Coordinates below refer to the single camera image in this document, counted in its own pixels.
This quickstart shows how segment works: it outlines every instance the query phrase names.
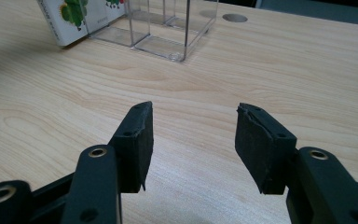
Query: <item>clear acrylic box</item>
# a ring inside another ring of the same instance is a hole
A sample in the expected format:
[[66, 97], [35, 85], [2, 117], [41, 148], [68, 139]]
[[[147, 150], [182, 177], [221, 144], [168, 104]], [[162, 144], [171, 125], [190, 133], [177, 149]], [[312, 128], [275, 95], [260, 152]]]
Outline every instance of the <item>clear acrylic box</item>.
[[183, 62], [216, 19], [217, 2], [204, 0], [124, 0], [122, 15], [111, 21], [112, 2], [99, 1], [83, 10], [91, 38]]

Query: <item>wood grain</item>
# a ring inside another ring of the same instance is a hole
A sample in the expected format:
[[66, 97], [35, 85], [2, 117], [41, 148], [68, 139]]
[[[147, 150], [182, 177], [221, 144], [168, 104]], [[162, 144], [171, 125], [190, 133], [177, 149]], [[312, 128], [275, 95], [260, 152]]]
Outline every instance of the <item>wood grain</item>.
[[36, 1], [0, 0], [0, 181], [38, 189], [73, 172], [149, 100], [155, 153], [147, 191], [123, 195], [125, 223], [290, 222], [285, 197], [259, 195], [235, 152], [240, 102], [358, 181], [358, 25], [220, 4], [179, 64], [92, 39], [60, 49]]

